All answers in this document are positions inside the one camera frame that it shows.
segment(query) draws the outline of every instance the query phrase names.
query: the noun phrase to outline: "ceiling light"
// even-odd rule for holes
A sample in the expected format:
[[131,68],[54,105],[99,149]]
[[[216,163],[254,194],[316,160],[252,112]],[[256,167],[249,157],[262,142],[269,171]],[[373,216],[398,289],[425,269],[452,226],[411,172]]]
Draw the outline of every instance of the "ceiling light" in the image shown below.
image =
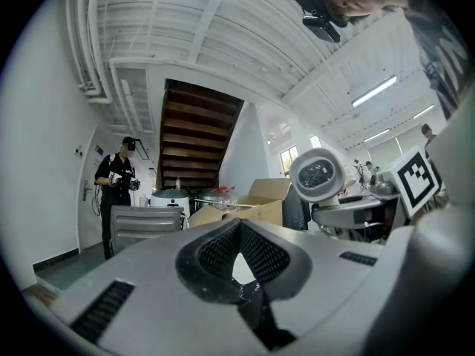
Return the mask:
[[433,108],[433,105],[431,105],[430,107],[427,107],[425,108],[422,112],[419,112],[418,114],[416,114],[413,119],[417,119],[419,116],[423,115],[424,113],[426,113],[427,111],[429,111],[431,108]]
[[353,104],[354,108],[358,107],[359,105],[361,105],[364,102],[366,102],[367,100],[371,99],[372,97],[374,97],[375,95],[377,95],[381,91],[385,90],[389,86],[396,83],[396,80],[397,80],[396,75],[393,75],[390,78],[385,79],[381,84],[377,85],[372,90],[369,90],[368,92],[366,92],[362,97],[357,98],[357,100],[353,100],[353,102],[351,104]]
[[365,139],[363,142],[367,142],[367,141],[370,141],[371,139],[375,139],[376,137],[381,136],[382,134],[386,134],[387,132],[389,132],[389,129],[382,131],[381,133],[375,134],[374,136],[371,136],[369,139]]

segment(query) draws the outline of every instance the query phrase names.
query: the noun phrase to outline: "chair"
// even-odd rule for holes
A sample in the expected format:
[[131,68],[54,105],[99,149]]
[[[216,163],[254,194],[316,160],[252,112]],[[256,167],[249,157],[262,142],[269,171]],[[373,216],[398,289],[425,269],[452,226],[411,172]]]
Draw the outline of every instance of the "chair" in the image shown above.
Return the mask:
[[115,205],[111,212],[112,251],[117,254],[140,241],[181,231],[181,207]]

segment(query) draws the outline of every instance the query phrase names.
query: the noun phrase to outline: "person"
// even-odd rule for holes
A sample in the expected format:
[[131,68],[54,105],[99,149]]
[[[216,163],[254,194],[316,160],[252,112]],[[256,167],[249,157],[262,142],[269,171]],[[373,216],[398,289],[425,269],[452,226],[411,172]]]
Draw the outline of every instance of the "person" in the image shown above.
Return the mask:
[[[310,0],[297,0],[312,6]],[[413,28],[422,67],[442,106],[446,119],[475,80],[472,55],[448,15],[434,0],[322,0],[332,21],[357,22],[377,10],[400,7]]]
[[371,161],[366,161],[366,165],[363,168],[364,183],[370,183],[372,169],[373,169],[373,164],[371,163]]
[[122,141],[119,153],[105,157],[94,176],[97,185],[101,185],[102,246],[106,260],[111,252],[111,210],[113,205],[131,205],[128,193],[130,182],[135,178],[135,167],[130,158],[134,156],[135,140],[126,137]]
[[361,175],[358,171],[358,167],[354,165],[345,164],[344,169],[344,185],[343,190],[347,191],[347,195],[362,195],[364,189],[361,186]]
[[436,138],[436,135],[432,133],[432,129],[430,128],[429,124],[423,124],[421,127],[421,132],[424,135],[424,137],[427,139],[427,142],[425,144],[425,158],[427,158],[427,161],[430,163],[430,166],[432,168],[433,175],[435,176],[437,182],[439,183],[439,190],[442,187],[442,178],[440,177],[439,172],[437,171],[436,166],[433,164],[432,159],[429,157],[429,153],[427,151],[427,147],[430,144],[430,142]]

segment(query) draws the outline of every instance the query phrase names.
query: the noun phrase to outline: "black mesh vent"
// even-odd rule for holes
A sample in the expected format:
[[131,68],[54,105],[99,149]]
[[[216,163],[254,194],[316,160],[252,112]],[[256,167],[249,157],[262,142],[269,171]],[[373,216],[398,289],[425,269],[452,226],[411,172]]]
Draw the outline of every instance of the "black mesh vent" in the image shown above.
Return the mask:
[[344,252],[340,254],[341,258],[345,260],[353,261],[354,263],[364,264],[368,266],[374,266],[378,260],[375,257],[364,256],[363,254],[353,253],[353,252]]
[[240,247],[252,273],[263,285],[289,265],[290,258],[286,251],[244,225],[241,226]]
[[130,283],[112,282],[76,319],[71,328],[91,343],[97,342],[134,288]]
[[319,159],[300,171],[298,181],[306,188],[314,188],[329,181],[333,174],[332,164],[326,159]]
[[239,239],[237,227],[203,245],[198,253],[201,266],[218,278],[231,280],[232,268],[239,253]]

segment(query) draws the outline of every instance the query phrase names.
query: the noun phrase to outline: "staircase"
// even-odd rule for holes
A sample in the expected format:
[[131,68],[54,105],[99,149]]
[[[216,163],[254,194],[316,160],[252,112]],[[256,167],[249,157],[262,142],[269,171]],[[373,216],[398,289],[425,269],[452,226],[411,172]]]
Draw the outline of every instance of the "staircase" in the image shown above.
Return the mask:
[[218,174],[243,101],[188,83],[168,81],[160,134],[159,189],[177,177],[190,194],[218,186]]

